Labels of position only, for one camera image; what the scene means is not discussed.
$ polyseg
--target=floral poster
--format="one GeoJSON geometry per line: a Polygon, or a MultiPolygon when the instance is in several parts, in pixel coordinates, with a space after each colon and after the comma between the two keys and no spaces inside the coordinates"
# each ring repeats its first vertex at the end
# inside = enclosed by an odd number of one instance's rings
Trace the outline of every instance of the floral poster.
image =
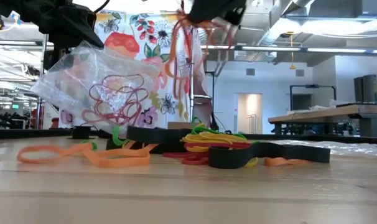
{"type": "MultiPolygon", "coordinates": [[[[170,59],[172,29],[176,22],[176,16],[171,14],[126,14],[116,11],[102,11],[97,14],[95,32],[105,46],[161,69],[153,80],[153,89],[148,90],[148,97],[141,101],[139,106],[127,111],[127,114],[136,116],[129,120],[129,125],[143,128],[166,128],[170,121],[189,121],[190,62],[189,52],[184,45],[184,35],[179,34],[177,37],[176,63],[171,65],[177,68],[170,68],[170,70],[178,72],[180,77],[187,78],[179,80],[176,84],[164,69],[164,64],[170,59]],[[179,97],[174,94],[174,84],[180,87],[179,97]]],[[[196,40],[195,62],[201,63],[200,39],[197,35],[194,38],[196,40]]],[[[204,80],[203,69],[199,73],[195,78],[200,77],[199,80],[204,80]]],[[[199,112],[205,115],[203,120],[207,121],[210,111],[199,112]]]]}

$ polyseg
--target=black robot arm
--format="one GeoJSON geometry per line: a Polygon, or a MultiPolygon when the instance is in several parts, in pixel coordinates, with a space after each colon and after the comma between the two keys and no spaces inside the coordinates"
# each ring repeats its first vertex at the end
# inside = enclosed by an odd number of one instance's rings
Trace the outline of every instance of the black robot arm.
{"type": "Polygon", "coordinates": [[[241,23],[246,0],[194,0],[188,18],[194,23],[220,17],[234,25],[241,23]]]}
{"type": "Polygon", "coordinates": [[[58,49],[76,47],[85,40],[102,48],[102,41],[93,31],[96,14],[71,0],[0,0],[0,14],[9,17],[12,11],[24,22],[39,26],[49,34],[49,41],[58,49]]]}

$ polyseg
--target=table surface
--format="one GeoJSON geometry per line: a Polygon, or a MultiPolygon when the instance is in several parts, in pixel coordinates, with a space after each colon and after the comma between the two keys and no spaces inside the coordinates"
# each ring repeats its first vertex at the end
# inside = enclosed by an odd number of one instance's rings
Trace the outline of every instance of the table surface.
{"type": "Polygon", "coordinates": [[[269,123],[278,122],[334,122],[347,120],[348,114],[377,114],[377,105],[350,105],[326,110],[292,113],[289,115],[269,118],[269,123]]]}
{"type": "Polygon", "coordinates": [[[0,141],[1,224],[377,223],[377,159],[332,156],[330,164],[236,170],[161,156],[123,169],[100,169],[81,156],[54,164],[16,161],[26,145],[75,142],[0,141]]]}

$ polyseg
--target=door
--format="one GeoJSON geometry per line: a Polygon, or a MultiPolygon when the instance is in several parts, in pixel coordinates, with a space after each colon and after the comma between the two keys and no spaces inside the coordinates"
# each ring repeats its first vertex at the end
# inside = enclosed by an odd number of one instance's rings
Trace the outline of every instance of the door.
{"type": "Polygon", "coordinates": [[[245,134],[262,134],[262,95],[236,94],[238,104],[235,114],[235,131],[245,134]]]}
{"type": "Polygon", "coordinates": [[[308,110],[312,106],[311,94],[293,94],[293,110],[308,110]]]}

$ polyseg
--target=clear plastic sheet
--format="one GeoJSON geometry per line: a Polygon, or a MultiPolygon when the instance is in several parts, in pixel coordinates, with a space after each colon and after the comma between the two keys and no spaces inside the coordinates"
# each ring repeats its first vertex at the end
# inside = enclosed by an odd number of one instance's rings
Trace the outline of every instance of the clear plastic sheet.
{"type": "Polygon", "coordinates": [[[308,142],[295,140],[273,141],[276,144],[313,146],[331,149],[331,154],[339,156],[377,157],[377,144],[345,144],[340,142],[308,142]]]}
{"type": "Polygon", "coordinates": [[[109,133],[134,125],[160,68],[82,43],[41,77],[31,91],[109,133]]]}

